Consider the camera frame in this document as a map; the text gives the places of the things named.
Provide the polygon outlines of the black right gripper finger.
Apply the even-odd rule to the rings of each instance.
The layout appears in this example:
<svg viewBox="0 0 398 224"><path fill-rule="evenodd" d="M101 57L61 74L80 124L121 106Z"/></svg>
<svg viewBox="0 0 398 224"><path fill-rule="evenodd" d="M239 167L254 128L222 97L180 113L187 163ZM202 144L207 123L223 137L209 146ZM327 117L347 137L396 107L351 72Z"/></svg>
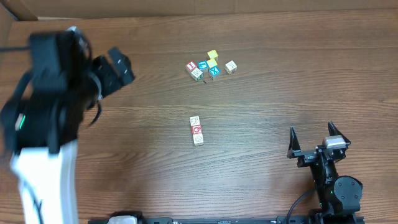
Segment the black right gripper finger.
<svg viewBox="0 0 398 224"><path fill-rule="evenodd" d="M337 129L332 121L328 122L328 132L330 136L342 136L342 133Z"/></svg>
<svg viewBox="0 0 398 224"><path fill-rule="evenodd" d="M296 158L301 153L301 147L297 139L294 127L290 128L289 148L287 151L287 158Z"/></svg>

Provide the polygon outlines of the plain wooden block green side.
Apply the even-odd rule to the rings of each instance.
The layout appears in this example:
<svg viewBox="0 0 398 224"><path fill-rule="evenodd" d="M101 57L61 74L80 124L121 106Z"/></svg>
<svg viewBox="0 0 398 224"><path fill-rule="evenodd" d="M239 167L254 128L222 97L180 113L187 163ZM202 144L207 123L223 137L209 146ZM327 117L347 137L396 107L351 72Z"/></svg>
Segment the plain wooden block green side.
<svg viewBox="0 0 398 224"><path fill-rule="evenodd" d="M190 126L200 125L200 118L198 116L190 117Z"/></svg>

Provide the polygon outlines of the yellow framed wooden block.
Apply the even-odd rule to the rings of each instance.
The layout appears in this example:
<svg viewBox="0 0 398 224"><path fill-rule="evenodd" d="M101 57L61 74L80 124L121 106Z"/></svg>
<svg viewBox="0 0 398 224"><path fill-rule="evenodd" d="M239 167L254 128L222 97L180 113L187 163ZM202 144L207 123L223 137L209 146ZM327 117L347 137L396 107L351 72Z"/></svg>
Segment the yellow framed wooden block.
<svg viewBox="0 0 398 224"><path fill-rule="evenodd" d="M202 146L204 145L203 134L198 133L193 135L193 143L195 146Z"/></svg>

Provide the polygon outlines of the red O wooden block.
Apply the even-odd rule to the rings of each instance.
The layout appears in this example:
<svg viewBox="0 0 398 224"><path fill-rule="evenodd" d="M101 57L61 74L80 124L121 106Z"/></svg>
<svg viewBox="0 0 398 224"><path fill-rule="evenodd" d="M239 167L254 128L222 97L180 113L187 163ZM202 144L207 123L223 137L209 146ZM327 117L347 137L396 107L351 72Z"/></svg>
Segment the red O wooden block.
<svg viewBox="0 0 398 224"><path fill-rule="evenodd" d="M200 124L191 126L191 129L192 129L192 134L193 135L202 133L202 127L201 127Z"/></svg>

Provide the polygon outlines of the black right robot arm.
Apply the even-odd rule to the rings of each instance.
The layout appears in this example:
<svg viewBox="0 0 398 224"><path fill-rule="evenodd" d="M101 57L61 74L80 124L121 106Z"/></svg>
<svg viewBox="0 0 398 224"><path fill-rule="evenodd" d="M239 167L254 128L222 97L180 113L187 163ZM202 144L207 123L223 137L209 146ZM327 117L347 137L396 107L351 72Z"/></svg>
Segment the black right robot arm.
<svg viewBox="0 0 398 224"><path fill-rule="evenodd" d="M287 158L297 159L298 167L309 167L312 173L314 189L300 196L289 209L285 223L363 223L363 217L357 217L363 184L352 176L339 175L335 164L346 157L351 141L333 124L328 122L329 136L312 151L302 151L295 129L290 129L290 142ZM306 217L292 218L293 209L304 198L317 193L320 208L312 209Z"/></svg>

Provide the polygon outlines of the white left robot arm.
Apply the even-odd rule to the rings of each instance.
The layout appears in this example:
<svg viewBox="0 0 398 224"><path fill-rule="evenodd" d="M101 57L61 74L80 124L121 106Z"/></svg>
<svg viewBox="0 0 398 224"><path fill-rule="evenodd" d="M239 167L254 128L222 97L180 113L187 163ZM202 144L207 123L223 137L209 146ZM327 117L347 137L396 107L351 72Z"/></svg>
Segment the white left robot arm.
<svg viewBox="0 0 398 224"><path fill-rule="evenodd" d="M131 62L118 48L68 67L36 65L1 110L10 168L17 176L26 223L78 223L75 164L86 110L132 83Z"/></svg>

